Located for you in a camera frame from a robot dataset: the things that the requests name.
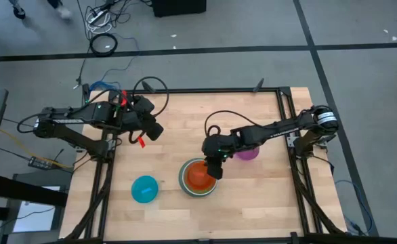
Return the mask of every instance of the shoe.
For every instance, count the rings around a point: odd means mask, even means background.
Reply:
[[[63,5],[58,6],[56,10],[60,14],[60,17],[64,20],[70,20],[70,18],[72,17],[72,12],[69,11],[69,9],[65,8]]]

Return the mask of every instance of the red tag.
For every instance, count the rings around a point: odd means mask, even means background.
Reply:
[[[144,148],[146,146],[146,144],[143,141],[143,138],[141,136],[138,137],[138,142],[140,142],[140,145],[142,146],[142,148]]]
[[[126,105],[126,90],[122,90],[122,94],[123,94],[123,96],[121,97],[121,99],[122,99],[121,106],[125,106]]]

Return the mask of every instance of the wooden table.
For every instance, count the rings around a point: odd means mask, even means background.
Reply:
[[[308,88],[293,87],[291,92],[296,113],[311,107]],[[146,97],[155,111],[165,101],[165,94]],[[165,130],[156,142],[145,137],[146,147],[141,148],[128,143],[127,133],[119,136],[123,144],[114,162],[105,241],[288,237],[292,231],[303,235],[285,137],[268,140],[252,161],[233,158],[224,163],[224,177],[209,196],[193,198],[181,190],[180,167],[203,157],[203,125],[216,110],[234,110],[263,125],[281,120],[275,93],[171,94],[167,109],[157,118]],[[213,124],[228,134],[248,122],[222,113],[209,120],[208,126]],[[86,125],[83,134],[100,139],[101,131]],[[314,150],[316,156],[327,158],[325,151]],[[315,158],[308,159],[308,165],[318,204],[337,227],[346,230],[329,165]],[[87,210],[95,168],[89,162],[74,173],[60,237],[69,234]],[[131,196],[133,181],[143,175],[159,182],[159,195],[149,204],[137,203]],[[309,209],[310,230],[314,230]]]

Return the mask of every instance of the purple cup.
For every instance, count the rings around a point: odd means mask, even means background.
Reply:
[[[259,147],[257,147],[257,148],[254,148],[253,150],[237,152],[235,155],[239,159],[249,161],[249,160],[255,159],[258,156],[259,151],[260,151],[260,149],[259,149]]]

